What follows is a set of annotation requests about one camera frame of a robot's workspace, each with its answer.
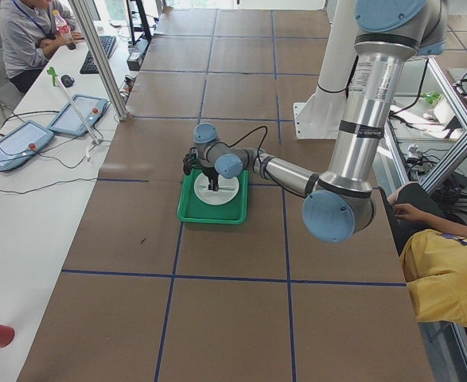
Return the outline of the operator hand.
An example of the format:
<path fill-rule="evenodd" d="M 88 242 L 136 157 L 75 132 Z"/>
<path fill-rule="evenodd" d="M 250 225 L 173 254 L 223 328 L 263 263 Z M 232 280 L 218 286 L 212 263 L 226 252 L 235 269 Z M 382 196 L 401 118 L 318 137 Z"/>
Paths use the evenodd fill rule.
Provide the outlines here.
<path fill-rule="evenodd" d="M 417 222 L 421 217 L 419 209 L 414 207 L 412 204 L 399 203 L 398 195 L 396 193 L 391 194 L 387 201 L 392 208 L 393 213 L 399 218 L 407 221 Z"/>

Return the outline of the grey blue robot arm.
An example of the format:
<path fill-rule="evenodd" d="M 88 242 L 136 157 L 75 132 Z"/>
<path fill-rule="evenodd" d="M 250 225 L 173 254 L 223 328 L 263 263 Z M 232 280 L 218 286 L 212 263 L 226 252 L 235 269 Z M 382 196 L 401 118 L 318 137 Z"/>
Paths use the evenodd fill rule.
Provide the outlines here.
<path fill-rule="evenodd" d="M 325 242 L 341 242 L 366 228 L 376 214 L 368 175 L 404 64 L 416 56 L 442 53 L 446 1 L 358 1 L 353 48 L 356 62 L 329 168 L 324 173 L 286 162 L 259 148 L 234 148 L 216 128 L 201 123 L 183 171 L 204 172 L 211 191 L 219 179 L 252 170 L 303 197 L 302 219 L 308 231 Z"/>

